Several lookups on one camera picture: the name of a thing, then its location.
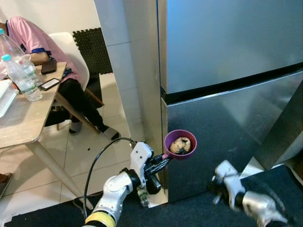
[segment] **white tile floor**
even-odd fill
[[[105,124],[129,136],[120,95],[113,74],[101,76],[102,97],[105,106],[99,111]],[[91,162],[96,154],[109,142],[101,134],[96,135],[83,126],[76,136],[68,133],[69,121],[46,127],[40,138],[41,143],[52,157],[62,166],[81,190],[87,178]],[[104,182],[130,165],[131,149],[127,142],[114,144],[104,153],[95,166],[89,185],[89,193],[101,191]],[[242,177],[262,172],[262,166],[253,158],[242,173]],[[12,172],[12,179],[0,200],[0,227],[12,216],[53,206],[74,198],[74,195],[41,163],[25,146],[0,150],[0,173]],[[166,197],[151,197],[151,206],[166,202]]]

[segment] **black cable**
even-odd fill
[[[109,144],[107,144],[103,149],[102,151],[99,152],[99,154],[97,154],[97,156],[95,157],[95,160],[92,162],[91,166],[90,166],[90,169],[89,169],[89,175],[87,176],[87,180],[86,180],[86,183],[85,183],[85,189],[84,189],[84,194],[83,194],[83,211],[84,211],[84,217],[85,219],[87,218],[87,210],[86,210],[86,199],[87,199],[87,190],[89,188],[89,181],[90,181],[90,176],[91,176],[91,173],[93,171],[93,168],[95,166],[95,163],[97,162],[97,160],[100,158],[100,156],[102,155],[102,153],[108,148],[110,147],[110,145],[112,145],[113,143],[119,141],[119,140],[127,140],[127,141],[130,141],[132,142],[133,140],[131,138],[127,138],[127,137],[120,137],[120,138],[117,138],[113,141],[111,141]]]
[[[90,198],[90,197],[94,197],[94,196],[99,196],[99,195],[102,195],[103,192],[97,192],[97,193],[94,193],[94,194],[91,194],[91,195],[88,195],[87,198]],[[81,214],[83,215],[84,217],[84,210],[83,210],[83,202],[80,201],[80,199],[83,199],[83,196],[79,196],[75,199],[72,200],[72,203],[75,207],[77,207],[80,211],[81,211]]]

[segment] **freezer door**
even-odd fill
[[[225,159],[243,171],[302,81],[298,72],[234,91],[189,100],[163,109],[163,135],[175,129],[197,138],[195,154],[173,160],[163,181],[169,201],[206,191]]]
[[[167,94],[302,62],[302,0],[159,0]]]

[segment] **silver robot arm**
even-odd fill
[[[271,223],[287,226],[288,221],[276,209],[275,201],[264,194],[246,192],[237,170],[227,160],[216,168],[209,189],[218,194],[214,199],[214,204],[223,197],[232,210],[242,210],[255,219],[258,227],[268,227]]]

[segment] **pink shirt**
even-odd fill
[[[6,24],[9,37],[19,44],[26,54],[46,52],[57,62],[66,62],[66,67],[72,69],[73,73],[67,75],[63,81],[68,78],[80,80],[79,72],[70,58],[37,25],[23,17],[12,17]]]

